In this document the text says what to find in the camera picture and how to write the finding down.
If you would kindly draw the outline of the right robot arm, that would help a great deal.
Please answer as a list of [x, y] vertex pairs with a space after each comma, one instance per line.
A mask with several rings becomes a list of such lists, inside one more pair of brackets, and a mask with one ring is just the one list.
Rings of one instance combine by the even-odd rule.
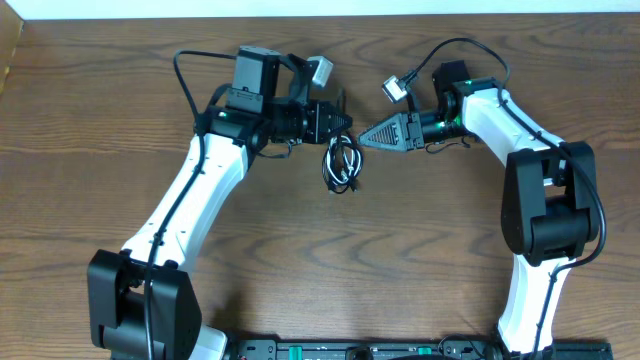
[[585, 245], [596, 237], [602, 206], [595, 159], [584, 142], [568, 143], [537, 125], [493, 77], [472, 78], [463, 61], [441, 64], [432, 74], [434, 111], [413, 103], [410, 77], [386, 80], [394, 103], [408, 102], [362, 132], [361, 145], [408, 152], [473, 135], [505, 169], [501, 230], [513, 254], [513, 272], [497, 337], [486, 359], [550, 359], [552, 323], [571, 268], [585, 262]]

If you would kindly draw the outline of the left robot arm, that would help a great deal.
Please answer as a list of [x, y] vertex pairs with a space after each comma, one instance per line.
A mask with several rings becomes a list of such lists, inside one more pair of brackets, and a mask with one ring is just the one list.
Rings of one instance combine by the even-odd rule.
[[231, 82], [194, 107], [185, 161], [145, 224], [87, 269], [92, 343], [114, 359], [226, 359], [228, 335], [207, 326], [191, 282], [225, 200], [271, 143], [336, 145], [351, 118], [311, 97], [332, 62], [256, 46], [233, 57]]

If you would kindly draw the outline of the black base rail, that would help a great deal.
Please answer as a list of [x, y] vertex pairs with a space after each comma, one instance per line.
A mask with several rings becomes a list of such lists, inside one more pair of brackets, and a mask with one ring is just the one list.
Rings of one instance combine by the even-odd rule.
[[349, 359], [520, 359], [486, 341], [452, 338], [444, 342], [284, 342], [268, 339], [230, 344], [224, 360], [349, 360]]

